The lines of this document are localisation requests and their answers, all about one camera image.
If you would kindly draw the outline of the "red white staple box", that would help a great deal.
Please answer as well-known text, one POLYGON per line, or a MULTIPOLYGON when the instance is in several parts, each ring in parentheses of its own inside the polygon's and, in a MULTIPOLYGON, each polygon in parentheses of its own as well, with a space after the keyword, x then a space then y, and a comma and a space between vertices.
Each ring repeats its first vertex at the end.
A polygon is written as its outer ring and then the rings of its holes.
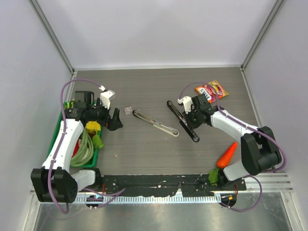
POLYGON ((125 113, 126 113, 127 115, 132 114, 132 107, 131 107, 131 106, 125 107, 124 110, 125 110, 125 113))

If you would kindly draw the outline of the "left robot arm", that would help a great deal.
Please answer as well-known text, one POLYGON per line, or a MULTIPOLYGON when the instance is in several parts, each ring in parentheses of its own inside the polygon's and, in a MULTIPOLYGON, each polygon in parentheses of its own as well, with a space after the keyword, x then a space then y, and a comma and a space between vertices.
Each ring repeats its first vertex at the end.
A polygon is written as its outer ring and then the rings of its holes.
POLYGON ((77 193, 84 188, 97 192, 102 188, 102 177, 99 169, 88 168, 71 175, 69 169, 75 145, 84 132, 88 122, 97 122, 110 131, 122 128, 119 118, 120 110, 115 108, 110 115, 111 99, 115 96, 112 90, 100 94, 97 102, 85 100, 75 102, 72 108, 64 110, 65 118, 61 121, 58 136, 53 148, 41 168, 32 170, 30 178, 40 202, 59 203, 74 202, 77 193))

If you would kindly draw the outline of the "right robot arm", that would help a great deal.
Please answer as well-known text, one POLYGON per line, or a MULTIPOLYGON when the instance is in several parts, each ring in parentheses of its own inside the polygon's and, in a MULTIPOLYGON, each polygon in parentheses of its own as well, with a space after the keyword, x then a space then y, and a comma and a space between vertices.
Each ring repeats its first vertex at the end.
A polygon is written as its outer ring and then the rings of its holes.
POLYGON ((230 189, 235 180, 256 176, 282 162, 282 155, 269 127, 258 128, 229 114, 219 105, 212 106, 205 95, 178 99, 183 115, 191 129, 202 124, 220 129, 241 145, 241 159, 218 171, 217 183, 223 190, 230 189))

